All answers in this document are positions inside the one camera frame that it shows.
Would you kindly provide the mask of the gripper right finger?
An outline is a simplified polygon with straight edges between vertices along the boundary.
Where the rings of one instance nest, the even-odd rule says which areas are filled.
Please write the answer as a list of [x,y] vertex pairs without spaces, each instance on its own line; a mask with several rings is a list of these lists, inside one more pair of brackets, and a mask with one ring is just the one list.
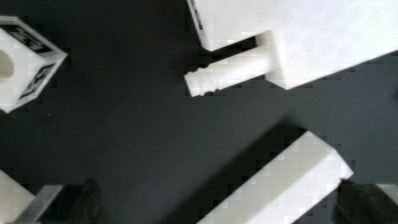
[[398,185],[357,184],[337,187],[333,224],[398,224]]

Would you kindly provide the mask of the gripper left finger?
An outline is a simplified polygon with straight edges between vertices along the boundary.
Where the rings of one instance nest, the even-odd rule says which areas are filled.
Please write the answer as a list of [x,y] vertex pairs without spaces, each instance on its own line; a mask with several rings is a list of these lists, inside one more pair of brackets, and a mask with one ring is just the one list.
[[94,179],[83,183],[81,193],[72,205],[67,224],[104,224],[104,207],[99,184]]

